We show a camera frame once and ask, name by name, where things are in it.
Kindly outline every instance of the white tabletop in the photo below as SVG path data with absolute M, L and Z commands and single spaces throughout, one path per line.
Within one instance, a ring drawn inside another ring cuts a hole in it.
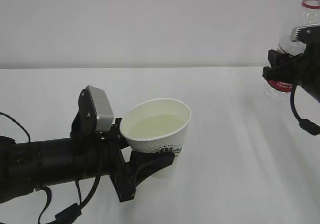
M 76 223 L 319 223 L 320 144 L 301 130 L 288 102 L 263 94 L 262 68 L 0 70 L 0 110 L 32 141 L 68 137 L 86 85 L 106 91 L 116 117 L 152 98 L 192 109 L 177 171 L 145 180 L 133 201 L 119 203 L 108 176 Z M 320 106 L 299 89 L 301 116 L 320 123 Z M 0 135 L 25 142 L 0 118 Z M 93 179 L 81 181 L 86 196 Z M 42 222 L 78 202 L 74 183 L 56 185 Z M 0 222 L 36 223 L 45 193 L 0 205 Z

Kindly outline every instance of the cup rim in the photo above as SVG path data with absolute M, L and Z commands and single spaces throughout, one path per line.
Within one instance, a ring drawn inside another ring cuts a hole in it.
M 187 121 L 182 127 L 180 127 L 179 129 L 177 129 L 177 130 L 175 130 L 175 131 L 173 131 L 173 132 L 170 132 L 170 133 L 168 133 L 168 134 L 166 134 L 166 135 L 161 135 L 161 136 L 157 136 L 157 137 L 152 137 L 152 138 L 129 138 L 129 137 L 127 137 L 126 135 L 124 135 L 123 132 L 122 132 L 121 124 L 122 124 L 123 120 L 127 117 L 127 115 L 128 115 L 131 111 L 133 111 L 135 108 L 137 108 L 137 107 L 139 107 L 139 106 L 141 106 L 141 105 L 144 105 L 144 104 L 146 104 L 146 103 L 148 103 L 148 102 L 158 101 L 158 100 L 172 100 L 172 101 L 176 101 L 176 102 L 179 102 L 179 103 L 183 104 L 183 105 L 188 109 L 188 111 L 189 111 L 189 119 L 188 119 L 188 121 Z M 186 127 L 188 126 L 190 120 L 191 120 L 191 115 L 192 115 L 192 113 L 191 113 L 190 107 L 189 107 L 185 102 L 183 102 L 183 101 L 180 101 L 180 100 L 177 100 L 177 99 L 173 99 L 173 98 L 157 98 L 157 99 L 147 100 L 147 101 L 144 101 L 144 102 L 142 102 L 142 103 L 134 106 L 132 109 L 130 109 L 130 110 L 123 116 L 123 118 L 122 118 L 122 120 L 121 120 L 121 123 L 120 123 L 120 133 L 121 133 L 121 135 L 123 135 L 126 139 L 128 139 L 128 140 L 133 140 L 133 141 L 154 141 L 154 140 L 164 139 L 164 138 L 173 136 L 173 135 L 177 134 L 178 132 L 180 132 L 181 130 L 183 130 L 184 128 L 186 128 Z

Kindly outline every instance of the red bottle label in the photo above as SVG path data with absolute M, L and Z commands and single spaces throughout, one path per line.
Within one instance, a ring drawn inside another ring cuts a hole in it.
M 281 82 L 281 81 L 274 81 L 269 80 L 268 83 L 276 90 L 282 91 L 282 92 L 291 92 L 292 90 L 292 84 Z

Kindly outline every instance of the clear plastic bottle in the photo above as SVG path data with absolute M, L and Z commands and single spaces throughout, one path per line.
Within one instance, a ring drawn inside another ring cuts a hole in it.
M 305 51 L 305 44 L 301 42 L 291 42 L 290 35 L 293 28 L 301 25 L 320 23 L 320 0 L 302 0 L 298 13 L 295 13 L 285 24 L 282 31 L 277 51 L 298 55 Z M 264 87 L 264 93 L 274 100 L 289 99 L 292 84 L 268 81 Z

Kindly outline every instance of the white paper cup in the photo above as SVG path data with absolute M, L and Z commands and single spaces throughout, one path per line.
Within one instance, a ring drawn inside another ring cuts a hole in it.
M 185 103 L 175 99 L 154 99 L 130 110 L 121 121 L 120 132 L 134 151 L 173 152 L 173 165 L 176 165 L 190 119 L 191 110 Z M 153 176 L 168 177 L 173 169 L 173 166 L 166 167 Z

